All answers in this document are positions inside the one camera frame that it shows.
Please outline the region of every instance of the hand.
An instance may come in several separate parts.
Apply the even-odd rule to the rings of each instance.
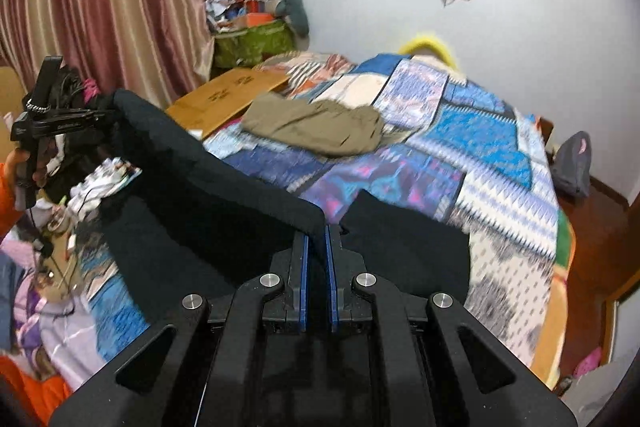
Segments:
[[[36,171],[33,173],[33,181],[36,182],[38,187],[44,187],[47,182],[47,163],[58,153],[56,147],[56,141],[53,139],[47,139],[46,143],[40,143],[40,150],[44,148],[38,158],[38,164]],[[9,153],[9,156],[4,162],[4,179],[11,188],[12,192],[15,188],[15,171],[20,163],[26,162],[29,159],[29,152],[23,149],[14,149]]]

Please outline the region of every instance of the gray backpack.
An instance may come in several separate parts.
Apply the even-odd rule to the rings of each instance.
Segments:
[[[556,154],[554,164],[551,165],[554,187],[570,196],[588,197],[590,168],[591,138],[585,131],[580,131],[564,142]]]

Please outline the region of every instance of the silver screw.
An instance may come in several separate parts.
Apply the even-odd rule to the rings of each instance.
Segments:
[[[366,272],[361,273],[356,277],[356,283],[358,283],[360,286],[364,286],[365,288],[367,286],[373,286],[376,283],[376,280],[377,279],[375,275]]]
[[[190,293],[184,299],[182,299],[182,305],[188,310],[194,310],[202,306],[202,297],[197,293]]]
[[[267,288],[272,288],[280,282],[280,277],[275,273],[266,273],[260,277],[260,284]]]
[[[453,304],[453,299],[451,295],[447,295],[446,293],[436,293],[436,295],[433,296],[433,303],[438,308],[448,308]]]

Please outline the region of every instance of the reddish brown floor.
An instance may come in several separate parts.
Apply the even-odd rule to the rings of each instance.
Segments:
[[[602,345],[604,299],[640,269],[640,240],[632,240],[638,227],[629,226],[623,208],[593,186],[586,201],[573,204],[560,198],[560,203],[577,239],[567,284],[569,319],[560,360],[564,376]]]

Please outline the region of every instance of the bed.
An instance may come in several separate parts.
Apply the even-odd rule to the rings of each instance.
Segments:
[[[468,232],[466,308],[552,387],[575,239],[556,200],[536,119],[432,57],[381,54],[355,66],[340,55],[296,52],[258,68],[285,71],[289,97],[374,105],[386,121],[384,145],[329,159],[252,136],[232,121],[204,141],[205,149],[315,203],[330,223],[365,189]],[[79,230],[76,253],[95,349],[108,361],[146,322],[91,227]],[[65,360],[73,359],[75,348],[65,347]]]

